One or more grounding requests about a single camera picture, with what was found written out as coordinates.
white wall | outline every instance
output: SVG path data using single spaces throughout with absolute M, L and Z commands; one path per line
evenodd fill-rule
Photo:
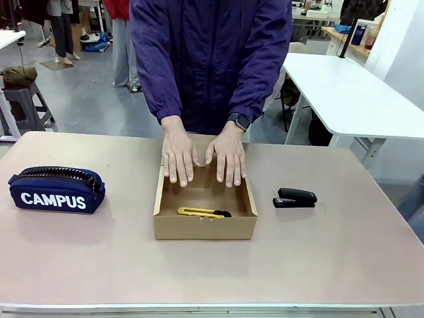
M 423 0 L 392 1 L 366 68 L 424 110 Z M 412 183 L 423 172 L 421 141 L 388 140 L 370 167 L 376 180 L 393 184 Z

gray stool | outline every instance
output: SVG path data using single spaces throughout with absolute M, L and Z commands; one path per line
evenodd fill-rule
M 46 101 L 42 97 L 41 92 L 35 83 L 31 84 L 30 89 L 27 87 L 17 89 L 4 89 L 3 93 L 5 94 L 6 99 L 13 105 L 13 108 L 16 104 L 19 104 L 23 113 L 25 114 L 25 119 L 16 122 L 18 129 L 26 131 L 46 131 L 44 126 L 47 121 L 50 119 L 52 123 L 55 122 L 52 113 L 47 107 Z M 34 95 L 37 95 L 38 99 L 41 102 L 41 106 L 36 106 L 32 102 L 32 97 Z M 40 118 L 38 113 L 44 113 L 44 115 Z M 5 134 L 7 134 L 9 132 L 9 127 L 7 126 L 6 119 L 3 116 L 3 113 L 0 112 L 0 114 L 3 131 L 5 132 Z

bag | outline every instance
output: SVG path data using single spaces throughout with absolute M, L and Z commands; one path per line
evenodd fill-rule
M 57 166 L 27 168 L 9 180 L 21 209 L 93 214 L 105 197 L 105 184 L 94 171 Z
M 100 39 L 97 42 L 83 44 L 83 51 L 104 53 L 109 46 L 109 43 L 109 37 L 104 32 L 101 32 Z
M 3 72 L 5 88 L 14 89 L 29 87 L 37 78 L 37 70 L 34 66 L 22 68 L 22 66 L 13 66 L 6 68 Z
M 333 137 L 333 134 L 325 128 L 324 124 L 319 120 L 317 114 L 312 111 L 312 120 L 309 125 L 307 134 L 309 142 L 312 146 L 328 146 Z

black stapler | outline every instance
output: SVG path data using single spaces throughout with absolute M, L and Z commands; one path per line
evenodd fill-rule
M 278 196 L 272 200 L 276 208 L 315 207 L 317 202 L 315 193 L 299 189 L 281 187 Z

cardboard box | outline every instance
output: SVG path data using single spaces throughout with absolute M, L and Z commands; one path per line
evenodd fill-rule
M 90 9 L 85 8 L 79 12 L 79 23 L 72 24 L 72 42 L 74 43 L 75 51 L 82 51 L 83 49 L 81 43 L 81 36 L 83 36 L 85 33 L 91 33 L 89 17 Z M 54 40 L 54 37 L 50 39 L 50 45 L 56 46 L 56 41 Z
M 199 155 L 213 137 L 193 135 Z M 158 240 L 248 240 L 252 238 L 257 212 L 248 179 L 231 189 L 217 181 L 216 160 L 194 169 L 187 187 L 171 184 L 161 165 L 154 206 L 154 234 Z M 179 207 L 226 210 L 232 217 L 210 219 L 178 215 Z

